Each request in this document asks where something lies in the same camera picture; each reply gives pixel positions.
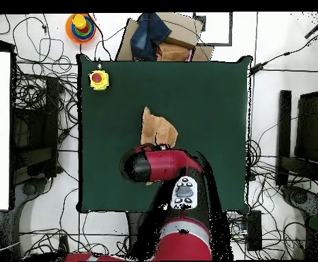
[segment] stacking ring toy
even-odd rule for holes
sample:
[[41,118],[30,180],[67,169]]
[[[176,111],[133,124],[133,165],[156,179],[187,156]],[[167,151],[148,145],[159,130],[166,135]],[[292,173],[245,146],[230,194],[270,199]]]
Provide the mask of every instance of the stacking ring toy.
[[88,43],[95,35],[96,27],[87,14],[72,14],[66,22],[68,37],[75,43]]

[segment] green table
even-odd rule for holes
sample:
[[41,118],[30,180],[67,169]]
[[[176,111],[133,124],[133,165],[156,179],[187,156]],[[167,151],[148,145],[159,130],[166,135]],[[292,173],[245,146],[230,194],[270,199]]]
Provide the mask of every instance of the green table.
[[224,210],[248,212],[244,203],[251,57],[223,62],[102,62],[111,89],[94,91],[88,74],[98,63],[78,61],[79,204],[81,212],[145,212],[160,185],[134,184],[119,172],[121,157],[140,145],[145,106],[178,131],[175,145],[210,162]]

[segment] emergency stop button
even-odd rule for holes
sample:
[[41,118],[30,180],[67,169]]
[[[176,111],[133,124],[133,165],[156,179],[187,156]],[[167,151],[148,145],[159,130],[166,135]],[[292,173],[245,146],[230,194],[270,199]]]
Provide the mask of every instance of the emergency stop button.
[[92,80],[93,80],[95,83],[100,83],[101,80],[102,80],[101,74],[99,74],[99,73],[94,73],[94,74],[92,75]]
[[102,91],[109,87],[109,76],[104,70],[94,70],[90,77],[90,86],[96,91]]

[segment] yellow button base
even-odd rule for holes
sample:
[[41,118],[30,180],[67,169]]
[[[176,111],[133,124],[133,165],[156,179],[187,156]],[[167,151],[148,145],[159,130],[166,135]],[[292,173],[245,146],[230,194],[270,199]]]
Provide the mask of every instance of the yellow button base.
[[[93,74],[98,73],[101,75],[101,81],[99,83],[95,83],[92,80]],[[104,70],[94,70],[91,74],[89,74],[90,78],[90,86],[96,91],[105,90],[109,86],[109,76]]]

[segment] cardboard box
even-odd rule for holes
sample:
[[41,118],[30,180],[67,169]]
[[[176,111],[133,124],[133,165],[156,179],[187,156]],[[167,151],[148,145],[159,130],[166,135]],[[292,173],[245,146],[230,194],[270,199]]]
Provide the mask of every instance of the cardboard box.
[[[201,29],[203,27],[203,24],[200,21],[173,12],[157,12],[157,15],[172,31],[164,42],[186,47],[187,49],[194,49],[195,52],[191,61],[208,61],[208,59],[211,58],[214,47],[196,47],[198,40],[197,35],[200,35]],[[125,32],[123,34],[123,40],[115,58],[116,61],[132,61],[130,40],[138,26],[139,25],[136,21],[132,20],[131,18],[128,19]]]

